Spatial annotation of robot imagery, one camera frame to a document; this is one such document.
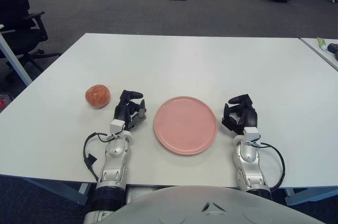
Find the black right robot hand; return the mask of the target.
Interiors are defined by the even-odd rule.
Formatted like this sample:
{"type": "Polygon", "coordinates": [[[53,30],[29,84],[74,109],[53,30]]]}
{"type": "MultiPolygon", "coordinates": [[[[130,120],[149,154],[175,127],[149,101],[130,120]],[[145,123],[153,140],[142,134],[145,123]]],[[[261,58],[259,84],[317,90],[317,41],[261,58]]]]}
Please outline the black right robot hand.
{"type": "Polygon", "coordinates": [[[236,96],[225,103],[221,122],[237,135],[243,135],[245,127],[257,127],[258,115],[249,95],[236,96]]]}

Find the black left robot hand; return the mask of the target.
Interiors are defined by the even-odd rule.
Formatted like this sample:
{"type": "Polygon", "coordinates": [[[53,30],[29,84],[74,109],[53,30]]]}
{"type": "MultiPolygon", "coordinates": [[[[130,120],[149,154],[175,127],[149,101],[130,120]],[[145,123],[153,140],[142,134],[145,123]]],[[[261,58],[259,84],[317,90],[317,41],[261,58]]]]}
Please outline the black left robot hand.
{"type": "Polygon", "coordinates": [[[123,90],[120,102],[115,108],[114,119],[124,122],[124,130],[130,131],[146,119],[146,107],[143,94],[123,90]]]}

